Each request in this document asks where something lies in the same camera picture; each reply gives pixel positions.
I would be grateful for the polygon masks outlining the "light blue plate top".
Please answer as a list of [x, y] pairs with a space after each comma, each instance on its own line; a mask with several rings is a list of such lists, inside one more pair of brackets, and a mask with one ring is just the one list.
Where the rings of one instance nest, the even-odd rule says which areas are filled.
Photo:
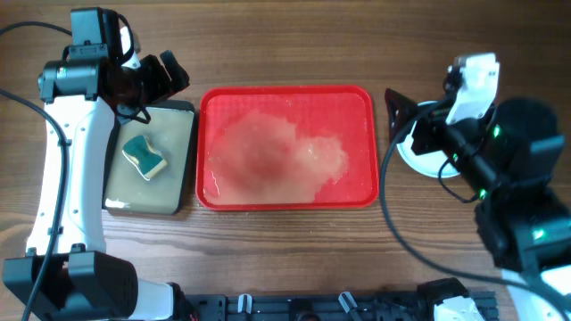
[[397, 151], [409, 167], [426, 177], [438, 178], [441, 166], [448, 160], [425, 123], [415, 122], [404, 141], [397, 144]]

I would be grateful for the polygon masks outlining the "green yellow sponge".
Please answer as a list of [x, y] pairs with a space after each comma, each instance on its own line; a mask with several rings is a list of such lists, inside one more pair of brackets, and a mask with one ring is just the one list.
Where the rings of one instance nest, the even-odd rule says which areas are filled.
[[145, 136], [131, 138], [122, 146], [122, 154], [146, 181], [153, 179], [168, 166], [162, 154], [155, 150]]

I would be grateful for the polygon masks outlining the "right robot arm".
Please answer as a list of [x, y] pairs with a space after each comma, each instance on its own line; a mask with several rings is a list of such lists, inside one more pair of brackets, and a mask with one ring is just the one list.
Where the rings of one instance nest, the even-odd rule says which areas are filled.
[[526, 292], [517, 299], [520, 317], [540, 320], [557, 311], [570, 318], [570, 210], [550, 188], [565, 145], [549, 105], [531, 98], [478, 103], [478, 111], [446, 122], [459, 95], [418, 105], [385, 91], [391, 122], [386, 171], [397, 144], [407, 135], [420, 141], [414, 152], [444, 153], [474, 190], [477, 233], [497, 268], [514, 278], [483, 276], [442, 266], [423, 256], [401, 235], [397, 241], [414, 257], [444, 273]]

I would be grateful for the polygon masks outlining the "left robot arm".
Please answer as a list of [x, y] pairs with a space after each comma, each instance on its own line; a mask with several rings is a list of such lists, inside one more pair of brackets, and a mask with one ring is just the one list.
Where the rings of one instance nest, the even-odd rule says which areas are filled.
[[142, 280], [107, 253], [102, 221], [112, 131], [148, 123], [148, 107], [189, 77], [172, 52], [138, 58], [128, 21], [113, 10], [75, 9], [70, 20], [71, 44], [38, 77], [35, 111], [47, 130], [40, 203], [24, 256], [4, 262], [4, 285], [24, 319], [193, 320], [179, 285]]

